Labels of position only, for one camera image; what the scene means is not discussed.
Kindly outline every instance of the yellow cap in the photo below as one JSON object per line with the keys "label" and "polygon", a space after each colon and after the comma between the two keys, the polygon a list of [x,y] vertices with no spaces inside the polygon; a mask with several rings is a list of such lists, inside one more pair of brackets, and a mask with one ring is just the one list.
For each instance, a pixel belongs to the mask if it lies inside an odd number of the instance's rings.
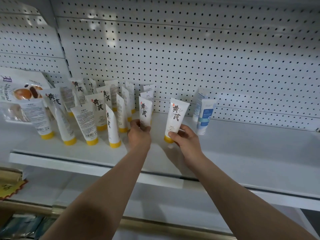
{"label": "yellow cap", "polygon": [[73,144],[75,144],[77,142],[77,138],[73,138],[71,140],[67,140],[67,141],[63,141],[63,143],[66,145],[66,146],[71,146]]}
{"label": "yellow cap", "polygon": [[119,128],[120,133],[126,133],[128,128]]}
{"label": "yellow cap", "polygon": [[164,141],[167,143],[174,143],[174,140],[172,140],[170,137],[164,136]]}
{"label": "yellow cap", "polygon": [[111,143],[110,142],[110,147],[111,148],[118,148],[119,146],[121,146],[121,141],[119,141],[118,143]]}
{"label": "yellow cap", "polygon": [[53,131],[51,131],[49,134],[41,135],[41,139],[43,139],[43,140],[49,140],[52,137],[54,137],[54,132]]}
{"label": "yellow cap", "polygon": [[104,131],[107,129],[107,125],[97,126],[97,131]]}
{"label": "yellow cap", "polygon": [[87,140],[87,144],[89,146],[94,146],[95,144],[97,144],[99,142],[98,137],[95,138],[94,140]]}

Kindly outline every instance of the white shelf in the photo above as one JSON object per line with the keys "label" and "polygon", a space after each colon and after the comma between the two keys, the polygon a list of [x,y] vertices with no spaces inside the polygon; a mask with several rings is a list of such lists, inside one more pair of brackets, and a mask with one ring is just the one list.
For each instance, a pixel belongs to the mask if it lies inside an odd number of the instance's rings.
{"label": "white shelf", "polygon": [[[166,117],[154,113],[152,145],[138,182],[203,190],[200,183],[182,179],[194,176],[183,164],[180,149],[175,144],[170,149],[163,141]],[[195,126],[191,117],[183,122]],[[79,130],[76,134],[78,142],[67,147],[58,133],[46,141],[34,132],[13,148],[10,162],[102,176],[129,150],[126,134],[118,149],[110,148],[107,132],[100,133],[95,146],[87,146]],[[212,120],[200,141],[208,158],[241,185],[257,189],[267,202],[320,211],[317,132]]]}

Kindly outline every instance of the barcode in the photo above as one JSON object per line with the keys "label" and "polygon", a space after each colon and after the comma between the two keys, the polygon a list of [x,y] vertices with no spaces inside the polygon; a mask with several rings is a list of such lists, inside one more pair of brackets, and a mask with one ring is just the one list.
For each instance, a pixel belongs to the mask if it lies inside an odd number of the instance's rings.
{"label": "barcode", "polygon": [[90,134],[86,134],[86,135],[84,135],[85,137],[92,137],[92,136],[94,136],[94,133],[90,133]]}

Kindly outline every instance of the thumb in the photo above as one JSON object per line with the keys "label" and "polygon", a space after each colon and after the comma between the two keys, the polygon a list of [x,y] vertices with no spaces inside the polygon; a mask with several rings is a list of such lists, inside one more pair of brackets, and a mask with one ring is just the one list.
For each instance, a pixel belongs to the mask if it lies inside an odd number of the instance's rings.
{"label": "thumb", "polygon": [[183,142],[183,138],[181,136],[179,136],[177,133],[170,131],[168,134],[169,134],[170,138],[172,140],[174,140],[175,142],[178,142],[179,145]]}

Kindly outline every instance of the right hand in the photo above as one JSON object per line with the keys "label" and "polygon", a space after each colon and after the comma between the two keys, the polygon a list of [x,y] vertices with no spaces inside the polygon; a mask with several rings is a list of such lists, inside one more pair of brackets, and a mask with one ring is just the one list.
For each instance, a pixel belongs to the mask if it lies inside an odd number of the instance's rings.
{"label": "right hand", "polygon": [[205,155],[201,150],[197,134],[185,124],[182,124],[180,129],[178,133],[169,132],[169,136],[181,148],[185,163],[189,167],[196,163],[198,159],[205,157]]}

